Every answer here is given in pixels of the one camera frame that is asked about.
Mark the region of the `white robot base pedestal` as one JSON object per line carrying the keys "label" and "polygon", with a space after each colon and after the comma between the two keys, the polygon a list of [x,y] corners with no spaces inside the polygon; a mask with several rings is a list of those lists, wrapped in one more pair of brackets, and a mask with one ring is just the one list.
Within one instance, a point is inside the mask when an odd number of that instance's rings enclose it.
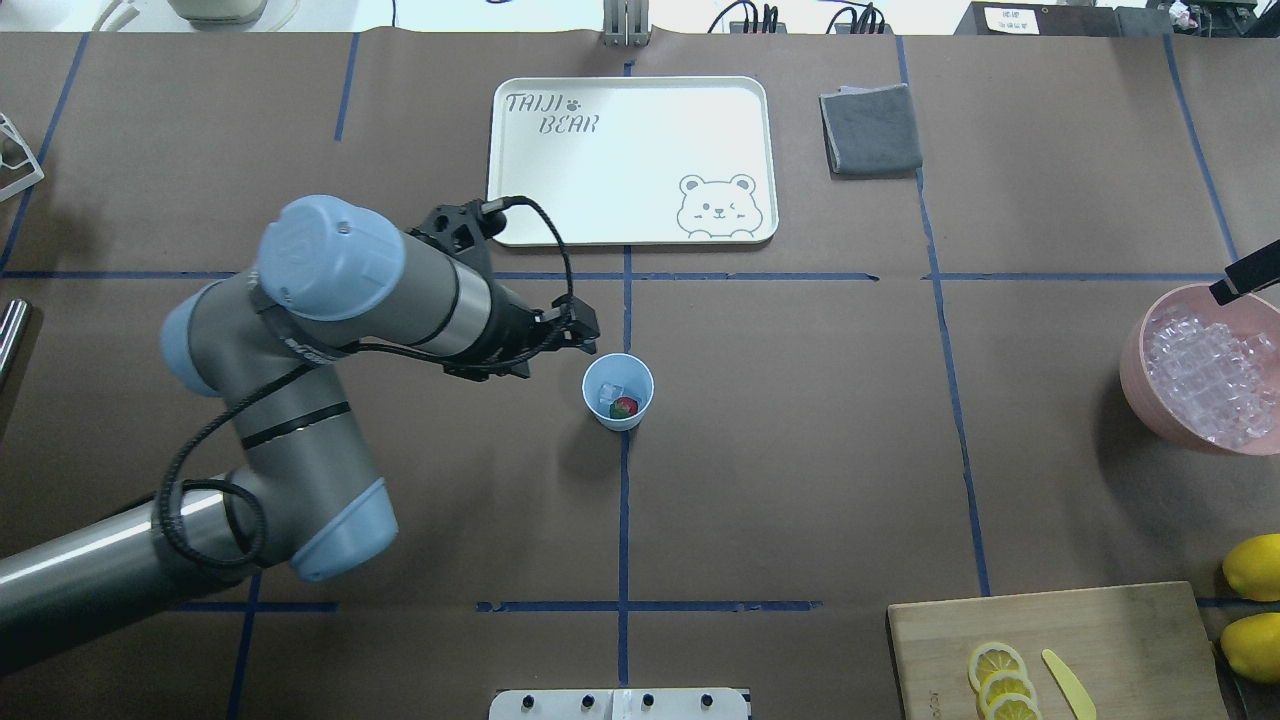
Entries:
{"label": "white robot base pedestal", "polygon": [[748,691],[730,687],[509,689],[489,719],[751,719]]}

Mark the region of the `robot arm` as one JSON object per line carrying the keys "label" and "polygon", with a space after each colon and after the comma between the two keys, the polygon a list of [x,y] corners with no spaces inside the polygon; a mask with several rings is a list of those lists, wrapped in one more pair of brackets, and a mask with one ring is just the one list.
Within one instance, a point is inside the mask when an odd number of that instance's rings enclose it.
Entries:
{"label": "robot arm", "polygon": [[223,411],[148,498],[3,560],[3,674],[280,564],[323,582],[369,561],[398,523],[335,365],[358,354],[483,382],[544,352],[596,351],[595,310],[554,243],[564,292],[538,309],[495,277],[488,242],[525,196],[443,205],[402,229],[328,195],[285,205],[250,269],[163,323],[165,364]]}

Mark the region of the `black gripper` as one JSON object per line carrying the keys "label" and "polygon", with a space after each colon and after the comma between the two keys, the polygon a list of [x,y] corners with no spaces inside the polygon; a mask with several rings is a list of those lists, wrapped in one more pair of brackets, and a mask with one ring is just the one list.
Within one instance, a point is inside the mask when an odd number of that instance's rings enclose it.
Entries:
{"label": "black gripper", "polygon": [[[445,319],[410,345],[442,363],[453,375],[485,380],[490,375],[531,377],[529,354],[547,337],[540,313],[508,291],[494,275],[486,243],[507,225],[511,208],[538,206],[530,199],[472,200],[440,205],[408,231],[449,259],[454,297]],[[552,304],[553,350],[598,354],[600,327],[595,309],[577,296]]]}

